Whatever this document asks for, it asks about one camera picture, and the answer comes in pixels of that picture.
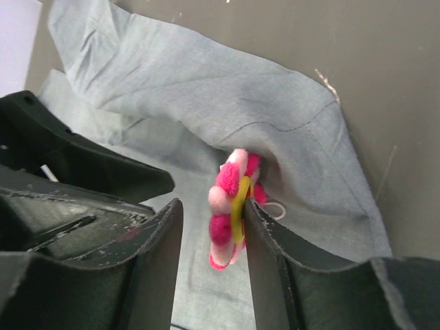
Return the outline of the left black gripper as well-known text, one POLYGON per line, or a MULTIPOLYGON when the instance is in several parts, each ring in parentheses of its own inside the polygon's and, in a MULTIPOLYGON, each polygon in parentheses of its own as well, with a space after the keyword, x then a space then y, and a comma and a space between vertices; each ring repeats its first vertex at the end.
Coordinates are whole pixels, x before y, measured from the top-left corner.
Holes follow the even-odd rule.
POLYGON ((84 254, 153 216, 171 175, 74 133, 29 91, 1 99, 1 249, 84 254))

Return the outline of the grey button-up shirt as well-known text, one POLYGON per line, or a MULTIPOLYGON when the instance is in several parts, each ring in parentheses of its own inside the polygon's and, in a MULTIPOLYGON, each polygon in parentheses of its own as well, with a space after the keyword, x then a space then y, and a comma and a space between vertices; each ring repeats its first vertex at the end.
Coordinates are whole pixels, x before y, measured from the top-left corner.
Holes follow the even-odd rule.
POLYGON ((71 130, 163 168, 184 205, 172 321, 253 329, 247 261, 208 262, 208 191, 228 154, 263 156, 282 223, 332 254, 390 256, 380 212, 333 95, 316 81, 110 1, 55 1, 47 26, 63 71, 39 97, 71 130))

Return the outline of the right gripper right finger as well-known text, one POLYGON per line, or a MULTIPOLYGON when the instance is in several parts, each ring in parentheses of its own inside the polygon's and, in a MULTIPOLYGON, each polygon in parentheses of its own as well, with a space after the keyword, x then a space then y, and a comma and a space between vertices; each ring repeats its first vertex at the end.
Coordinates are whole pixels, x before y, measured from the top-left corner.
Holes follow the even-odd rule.
POLYGON ((349 261, 294 234, 253 199, 244 219, 258 329, 439 328, 438 261, 349 261))

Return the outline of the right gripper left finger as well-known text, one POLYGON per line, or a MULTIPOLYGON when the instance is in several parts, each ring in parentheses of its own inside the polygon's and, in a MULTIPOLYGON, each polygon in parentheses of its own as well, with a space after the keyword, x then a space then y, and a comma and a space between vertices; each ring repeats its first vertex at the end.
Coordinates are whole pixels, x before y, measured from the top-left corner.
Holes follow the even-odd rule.
POLYGON ((1 254, 2 329, 169 329, 183 205, 78 258, 1 254))

